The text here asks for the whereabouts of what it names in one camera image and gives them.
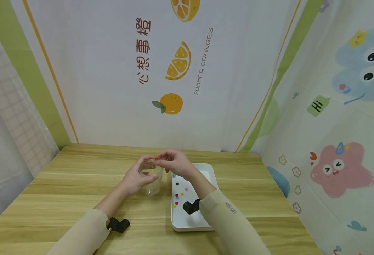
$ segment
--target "grid pattern panel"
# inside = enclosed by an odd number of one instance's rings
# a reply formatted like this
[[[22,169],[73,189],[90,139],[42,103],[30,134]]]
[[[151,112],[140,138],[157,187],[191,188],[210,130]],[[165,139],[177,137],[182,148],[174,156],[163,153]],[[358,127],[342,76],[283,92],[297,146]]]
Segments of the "grid pattern panel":
[[[36,177],[59,150],[1,43],[0,114]]]

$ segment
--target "hand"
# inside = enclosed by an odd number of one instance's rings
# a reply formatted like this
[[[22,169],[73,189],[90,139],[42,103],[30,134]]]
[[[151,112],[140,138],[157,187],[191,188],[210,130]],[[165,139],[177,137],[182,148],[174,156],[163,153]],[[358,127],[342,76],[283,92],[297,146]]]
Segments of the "hand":
[[[190,181],[191,178],[199,173],[188,158],[181,152],[176,150],[165,150],[160,152],[156,158],[156,164],[164,167],[166,172],[172,171],[174,174]]]
[[[155,156],[141,156],[141,158],[129,168],[125,177],[123,177],[122,181],[119,183],[119,186],[123,187],[128,195],[138,192],[144,185],[152,183],[157,179],[157,174],[147,176],[139,172],[139,167],[145,160],[154,158]]]

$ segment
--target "clear plastic cup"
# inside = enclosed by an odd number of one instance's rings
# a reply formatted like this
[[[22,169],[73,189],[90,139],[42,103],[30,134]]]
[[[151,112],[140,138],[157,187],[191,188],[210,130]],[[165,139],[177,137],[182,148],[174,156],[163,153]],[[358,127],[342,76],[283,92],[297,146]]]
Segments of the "clear plastic cup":
[[[157,174],[159,177],[152,183],[145,185],[142,188],[142,193],[147,196],[153,196],[160,191],[163,167],[156,165],[155,159],[145,160],[139,167],[139,172],[142,175],[154,175]]]

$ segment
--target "beige sleeve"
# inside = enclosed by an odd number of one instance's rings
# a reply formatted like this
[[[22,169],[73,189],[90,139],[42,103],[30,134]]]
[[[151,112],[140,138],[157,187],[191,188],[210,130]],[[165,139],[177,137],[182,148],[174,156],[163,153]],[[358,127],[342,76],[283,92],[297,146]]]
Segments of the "beige sleeve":
[[[251,223],[220,190],[200,201],[200,211],[231,255],[271,255]]]
[[[92,255],[109,235],[107,215],[90,210],[51,248],[47,255]]]

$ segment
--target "person's right hand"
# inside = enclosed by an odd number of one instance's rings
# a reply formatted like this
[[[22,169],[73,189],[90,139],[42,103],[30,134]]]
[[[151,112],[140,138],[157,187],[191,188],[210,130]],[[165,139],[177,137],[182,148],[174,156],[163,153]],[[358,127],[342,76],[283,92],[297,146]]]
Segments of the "person's right hand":
[[[166,172],[172,171],[174,174],[190,181],[198,172],[188,158],[181,152],[176,150],[165,150],[160,152],[156,158],[156,164],[164,167]]]

